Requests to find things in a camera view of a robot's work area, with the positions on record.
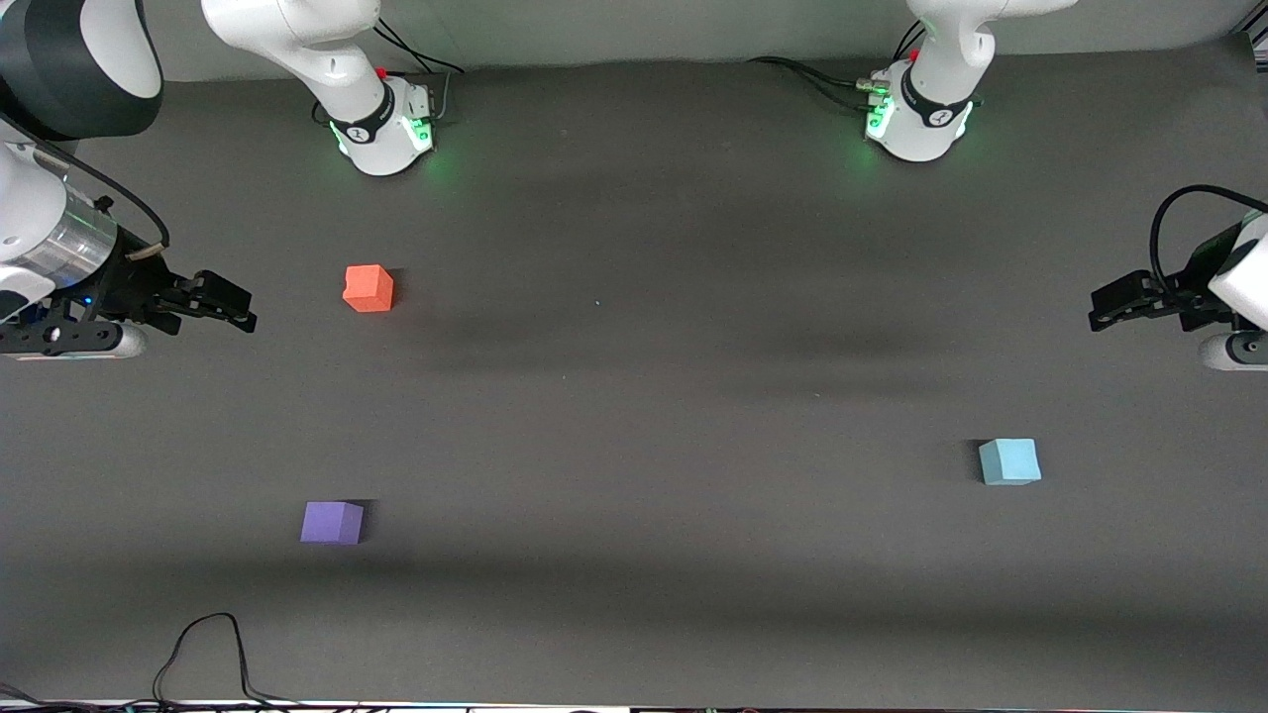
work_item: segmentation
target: green led light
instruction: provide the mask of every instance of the green led light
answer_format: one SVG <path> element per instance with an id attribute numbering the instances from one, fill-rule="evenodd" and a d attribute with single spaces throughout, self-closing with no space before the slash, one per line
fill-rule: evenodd
<path id="1" fill-rule="evenodd" d="M 956 138 L 964 136 L 964 132 L 969 128 L 969 114 L 971 113 L 973 113 L 973 101 L 969 101 L 969 105 L 965 107 L 964 109 L 964 119 L 960 121 L 960 128 L 955 129 Z"/>
<path id="2" fill-rule="evenodd" d="M 335 122 L 330 122 L 330 132 L 335 134 L 335 141 L 339 142 L 339 152 L 347 156 L 347 146 L 344 146 L 344 137 L 335 128 Z"/>
<path id="3" fill-rule="evenodd" d="M 867 122 L 867 136 L 875 140 L 883 138 L 891 118 L 894 118 L 894 98 L 886 96 L 879 107 L 872 109 L 872 118 Z"/>
<path id="4" fill-rule="evenodd" d="M 421 154 L 431 148 L 431 132 L 427 128 L 426 119 L 406 119 L 401 117 L 401 126 L 404 127 L 406 136 L 410 137 L 410 143 L 413 143 L 415 150 Z"/>

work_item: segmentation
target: foam block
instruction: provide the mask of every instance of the foam block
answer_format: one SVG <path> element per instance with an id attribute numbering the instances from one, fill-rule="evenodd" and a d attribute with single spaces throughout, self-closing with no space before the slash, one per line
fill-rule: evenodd
<path id="1" fill-rule="evenodd" d="M 351 502 L 309 502 L 299 542 L 356 544 L 361 540 L 361 506 Z"/>
<path id="2" fill-rule="evenodd" d="M 358 312 L 392 308 L 392 275 L 383 265 L 351 265 L 344 273 L 344 302 Z"/>
<path id="3" fill-rule="evenodd" d="M 1041 478 L 1035 442 L 1028 438 L 1000 438 L 983 444 L 981 474 L 987 485 L 1027 485 Z"/>

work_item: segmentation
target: purple cube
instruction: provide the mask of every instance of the purple cube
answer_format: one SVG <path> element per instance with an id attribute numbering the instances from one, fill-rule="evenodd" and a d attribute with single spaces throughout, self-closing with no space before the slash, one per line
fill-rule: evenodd
<path id="1" fill-rule="evenodd" d="M 361 506 L 351 502 L 309 502 L 299 542 L 356 544 L 361 540 Z"/>

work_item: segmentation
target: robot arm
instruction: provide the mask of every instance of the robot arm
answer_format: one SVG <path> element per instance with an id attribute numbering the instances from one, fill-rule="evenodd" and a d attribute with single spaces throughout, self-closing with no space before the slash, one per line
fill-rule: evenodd
<path id="1" fill-rule="evenodd" d="M 52 141 L 133 134 L 162 103 L 139 0 L 0 0 L 0 354 L 122 358 L 180 315 L 255 329 L 251 296 L 214 273 L 167 269 L 148 245 L 37 160 L 68 162 L 126 189 Z M 143 211 L 148 207 L 138 206 Z"/>
<path id="2" fill-rule="evenodd" d="M 928 29 L 919 60 L 900 58 L 872 79 L 895 88 L 877 104 L 867 137 L 907 161 L 932 161 L 964 134 L 970 96 L 995 58 L 988 22 L 1055 13 L 1078 0 L 908 0 Z"/>
<path id="3" fill-rule="evenodd" d="M 1255 211 L 1198 246 L 1183 270 L 1163 275 L 1158 232 L 1167 209 L 1188 193 L 1213 193 Z M 1173 193 L 1154 218 L 1149 270 L 1136 270 L 1092 293 L 1088 321 L 1098 332 L 1135 318 L 1179 316 L 1181 329 L 1213 324 L 1231 332 L 1202 343 L 1202 362 L 1226 372 L 1268 372 L 1268 204 L 1212 185 Z"/>
<path id="4" fill-rule="evenodd" d="M 399 173 L 431 150 L 427 90 L 380 77 L 351 42 L 332 46 L 374 27 L 379 0 L 203 0 L 203 15 L 226 44 L 299 77 L 330 114 L 340 150 L 363 173 Z"/>

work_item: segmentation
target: power cable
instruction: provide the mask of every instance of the power cable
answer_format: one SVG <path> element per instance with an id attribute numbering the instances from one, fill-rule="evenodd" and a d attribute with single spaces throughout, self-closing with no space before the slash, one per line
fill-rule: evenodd
<path id="1" fill-rule="evenodd" d="M 1160 242 L 1159 235 L 1161 233 L 1163 218 L 1167 217 L 1167 211 L 1172 208 L 1172 204 L 1189 193 L 1210 193 L 1268 214 L 1268 203 L 1219 185 L 1187 185 L 1175 193 L 1172 193 L 1165 200 L 1163 200 L 1163 204 L 1158 207 L 1158 212 L 1154 213 L 1154 225 L 1149 228 L 1149 265 L 1154 271 L 1154 279 L 1163 288 L 1167 297 L 1173 304 L 1178 306 L 1184 312 L 1192 312 L 1192 308 L 1181 303 L 1181 298 L 1175 293 L 1175 288 L 1172 287 L 1170 280 L 1167 279 L 1167 273 L 1163 271 L 1163 261 L 1158 255 L 1158 244 Z"/>
<path id="2" fill-rule="evenodd" d="M 822 72 L 822 71 L 819 71 L 819 70 L 817 70 L 817 69 L 814 69 L 814 67 L 812 67 L 809 65 L 805 65 L 803 62 L 798 62 L 796 60 L 789 60 L 787 57 L 762 56 L 762 57 L 753 57 L 752 60 L 749 60 L 749 62 L 756 62 L 756 63 L 760 63 L 760 65 L 776 65 L 776 66 L 780 66 L 780 67 L 786 67 L 786 69 L 791 70 L 792 74 L 795 74 L 796 76 L 799 76 L 803 80 L 805 80 L 805 82 L 809 84 L 812 89 L 814 89 L 815 91 L 818 91 L 828 101 L 832 101 L 833 104 L 836 104 L 837 107 L 841 107 L 843 109 L 850 109 L 852 112 L 862 112 L 862 113 L 867 113 L 867 112 L 871 110 L 871 107 L 867 107 L 866 104 L 855 104 L 855 103 L 847 101 L 847 100 L 842 99 L 841 96 L 837 96 L 836 94 L 833 94 L 832 91 L 829 91 L 827 86 L 824 86 L 824 85 L 829 85 L 829 86 L 837 86 L 837 88 L 842 88 L 842 89 L 844 89 L 844 88 L 855 89 L 855 82 L 852 82 L 852 81 L 847 81 L 847 80 L 843 80 L 843 79 L 837 79 L 837 77 L 834 77 L 832 75 L 828 75 L 828 74 L 824 74 L 824 72 Z"/>
<path id="3" fill-rule="evenodd" d="M 912 36 L 912 30 L 917 28 L 919 28 L 919 32 Z M 907 28 L 907 32 L 903 33 L 903 39 L 898 41 L 898 49 L 894 49 L 894 58 L 891 61 L 896 62 L 898 58 L 902 57 L 922 37 L 924 37 L 924 23 L 922 23 L 921 20 L 915 20 L 914 23 L 912 23 L 912 27 Z"/>
<path id="4" fill-rule="evenodd" d="M 378 27 L 374 28 L 375 34 L 378 34 L 383 39 L 387 39 L 391 44 L 394 44 L 396 47 L 398 47 L 401 49 L 404 49 L 406 52 L 408 52 L 410 55 L 412 55 L 413 58 L 420 65 L 422 65 L 424 67 L 427 69 L 427 74 L 434 74 L 431 71 L 431 67 L 427 67 L 427 62 L 435 62 L 437 65 L 449 67 L 449 69 L 454 70 L 455 72 L 458 72 L 460 75 L 462 74 L 467 74 L 467 70 L 459 67 L 458 65 L 454 65 L 451 62 L 446 62 L 444 60 L 437 60 L 436 57 L 430 57 L 427 55 L 424 55 L 422 52 L 418 52 L 413 47 L 410 47 L 410 43 L 406 42 L 404 39 L 402 39 L 401 34 L 397 33 L 397 30 L 392 29 L 392 25 L 389 25 L 387 23 L 387 20 L 384 20 L 383 18 L 379 18 L 379 24 L 383 25 L 383 29 L 388 30 L 392 34 L 392 37 L 388 37 L 387 34 L 384 34 Z"/>
<path id="5" fill-rule="evenodd" d="M 180 646 L 185 642 L 185 636 L 188 636 L 189 632 L 198 624 L 202 624 L 203 622 L 216 618 L 228 619 L 230 624 L 233 625 L 233 642 L 237 646 L 237 657 L 238 657 L 238 688 L 241 688 L 242 695 L 250 698 L 251 700 L 255 700 L 256 703 L 264 704 L 268 708 L 274 708 L 278 710 L 285 710 L 285 709 L 276 708 L 270 703 L 270 699 L 297 703 L 288 698 L 281 698 L 280 695 L 271 695 L 264 693 L 257 688 L 255 688 L 254 685 L 251 685 L 251 671 L 246 664 L 246 648 L 242 646 L 242 629 L 238 628 L 237 617 L 230 614 L 228 612 L 217 612 L 214 614 L 199 617 L 198 619 L 194 619 L 193 622 L 186 624 L 184 629 L 181 629 L 180 636 L 176 637 L 176 643 L 171 647 L 171 656 L 169 656 L 167 662 L 164 664 L 161 669 L 158 669 L 158 672 L 155 674 L 153 681 L 150 684 L 150 694 L 153 698 L 153 700 L 157 700 L 160 703 L 166 702 L 166 699 L 162 695 L 162 681 L 167 676 L 167 671 L 171 670 L 172 665 L 176 664 L 176 660 L 180 657 Z"/>
<path id="6" fill-rule="evenodd" d="M 165 223 L 162 218 L 158 217 L 158 213 L 153 208 L 151 208 L 148 203 L 142 200 L 136 193 L 132 193 L 131 190 L 127 189 L 127 186 L 124 186 L 119 181 L 87 165 L 70 151 L 65 151 L 61 146 L 57 146 L 51 141 L 44 141 L 39 136 L 36 136 L 34 132 L 22 126 L 22 123 L 19 123 L 13 117 L 0 113 L 0 119 L 6 121 L 9 126 L 18 129 L 19 133 L 22 133 L 32 142 L 34 142 L 41 151 L 53 156 L 55 159 L 62 161 L 63 164 L 75 166 L 76 169 L 84 171 L 85 174 L 110 186 L 118 194 L 127 198 L 129 203 L 139 208 L 141 212 L 145 213 L 147 218 L 150 218 L 150 222 L 152 222 L 155 227 L 158 228 L 158 236 L 160 236 L 158 242 L 150 245 L 147 247 L 142 247 L 141 250 L 137 250 L 134 252 L 127 254 L 126 258 L 128 260 L 143 260 L 146 258 L 153 258 L 155 255 L 166 250 L 169 245 L 171 245 L 171 232 L 167 230 L 167 223 Z"/>

